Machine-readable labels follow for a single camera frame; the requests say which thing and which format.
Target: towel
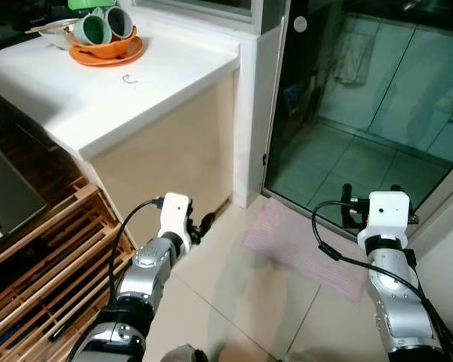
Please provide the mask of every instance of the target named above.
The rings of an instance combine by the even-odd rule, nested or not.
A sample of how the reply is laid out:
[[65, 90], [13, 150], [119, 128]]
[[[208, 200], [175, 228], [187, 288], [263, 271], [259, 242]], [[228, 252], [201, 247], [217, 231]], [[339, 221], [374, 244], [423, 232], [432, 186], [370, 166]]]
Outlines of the towel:
[[[322, 239], [343, 255], [365, 262], [363, 250], [319, 225]], [[245, 246], [300, 274], [338, 291], [349, 301], [360, 304], [367, 271], [356, 265], [335, 262], [317, 247], [310, 219], [271, 198], [259, 213], [244, 240]]]
[[364, 84], [374, 37], [343, 31], [336, 47], [334, 78], [343, 84]]

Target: white bowl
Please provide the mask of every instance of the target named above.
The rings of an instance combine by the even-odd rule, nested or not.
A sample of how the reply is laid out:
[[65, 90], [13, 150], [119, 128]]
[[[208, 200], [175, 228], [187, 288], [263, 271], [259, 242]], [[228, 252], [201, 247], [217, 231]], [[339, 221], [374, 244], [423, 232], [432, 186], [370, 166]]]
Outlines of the white bowl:
[[[57, 24], [57, 28], [53, 29], [47, 29], [39, 32], [41, 36], [47, 39], [49, 43], [52, 45], [55, 45], [59, 49], [62, 49], [64, 51], [68, 51], [70, 48], [73, 47], [73, 44], [69, 41], [69, 38], [72, 36], [72, 32], [74, 31], [74, 24], [72, 25], [65, 25], [65, 26], [59, 26], [62, 23], [65, 23], [68, 20], [72, 19], [64, 19], [64, 20], [58, 20], [54, 21], [52, 23], [49, 23], [47, 25], [54, 25]], [[69, 28], [69, 32], [66, 32], [64, 28], [67, 27]]]

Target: green mug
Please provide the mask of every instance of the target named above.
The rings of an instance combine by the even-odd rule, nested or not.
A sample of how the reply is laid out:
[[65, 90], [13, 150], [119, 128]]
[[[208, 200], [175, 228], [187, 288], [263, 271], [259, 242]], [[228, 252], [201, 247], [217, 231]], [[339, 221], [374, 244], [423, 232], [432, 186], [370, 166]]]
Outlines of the green mug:
[[80, 19], [74, 25], [75, 39], [81, 44], [108, 44], [112, 40], [112, 31], [109, 24], [103, 18], [104, 12], [101, 8]]

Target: wooden rack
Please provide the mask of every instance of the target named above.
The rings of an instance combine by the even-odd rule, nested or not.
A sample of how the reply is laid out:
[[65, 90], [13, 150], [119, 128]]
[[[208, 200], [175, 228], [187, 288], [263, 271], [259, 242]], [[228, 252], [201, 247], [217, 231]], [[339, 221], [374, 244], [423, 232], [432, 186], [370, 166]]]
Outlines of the wooden rack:
[[[0, 278], [16, 266], [17, 256], [33, 260], [0, 291], [1, 362], [65, 360], [106, 304], [110, 245], [119, 225], [96, 186], [81, 179], [73, 187], [39, 225], [0, 253]], [[133, 252], [123, 236], [116, 275]]]

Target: glass door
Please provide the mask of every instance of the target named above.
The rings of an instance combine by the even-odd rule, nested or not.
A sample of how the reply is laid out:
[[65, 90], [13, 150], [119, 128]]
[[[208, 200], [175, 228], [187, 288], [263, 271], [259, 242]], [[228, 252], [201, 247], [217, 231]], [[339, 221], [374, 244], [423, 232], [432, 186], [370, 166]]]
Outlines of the glass door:
[[452, 170], [453, 2], [293, 0], [264, 188], [309, 212], [398, 185], [418, 209]]

